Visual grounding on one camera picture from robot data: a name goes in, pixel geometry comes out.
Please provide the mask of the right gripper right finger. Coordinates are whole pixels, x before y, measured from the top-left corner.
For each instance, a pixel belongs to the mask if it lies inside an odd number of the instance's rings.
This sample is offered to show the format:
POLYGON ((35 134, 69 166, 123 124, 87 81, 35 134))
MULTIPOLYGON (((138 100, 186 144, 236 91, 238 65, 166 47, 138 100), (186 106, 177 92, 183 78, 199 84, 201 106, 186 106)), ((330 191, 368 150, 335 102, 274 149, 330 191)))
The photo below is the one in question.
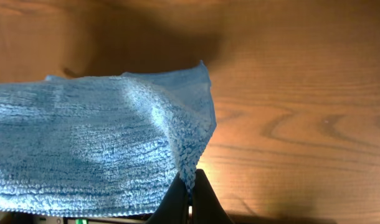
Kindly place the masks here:
POLYGON ((214 190, 202 169, 196 170, 192 189, 193 224, 234 224, 222 208, 214 190))

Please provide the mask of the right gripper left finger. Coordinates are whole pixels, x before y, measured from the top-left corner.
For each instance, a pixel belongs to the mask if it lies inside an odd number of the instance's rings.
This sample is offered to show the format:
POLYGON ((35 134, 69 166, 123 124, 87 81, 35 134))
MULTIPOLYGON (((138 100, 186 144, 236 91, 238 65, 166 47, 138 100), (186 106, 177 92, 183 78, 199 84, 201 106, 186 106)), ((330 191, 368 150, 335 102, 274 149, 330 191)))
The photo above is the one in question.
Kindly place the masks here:
POLYGON ((188 192, 179 173, 176 174, 162 202, 146 224, 187 224, 188 192))

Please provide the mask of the blue microfiber cloth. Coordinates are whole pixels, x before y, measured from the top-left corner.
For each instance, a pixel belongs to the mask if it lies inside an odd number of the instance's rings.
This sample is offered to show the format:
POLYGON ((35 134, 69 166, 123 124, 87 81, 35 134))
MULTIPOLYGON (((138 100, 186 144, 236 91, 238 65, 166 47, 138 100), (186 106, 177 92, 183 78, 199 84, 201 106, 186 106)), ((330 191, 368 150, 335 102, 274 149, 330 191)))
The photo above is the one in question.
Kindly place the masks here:
POLYGON ((0 84, 0 210, 151 213, 195 184, 215 128, 203 63, 166 73, 0 84))

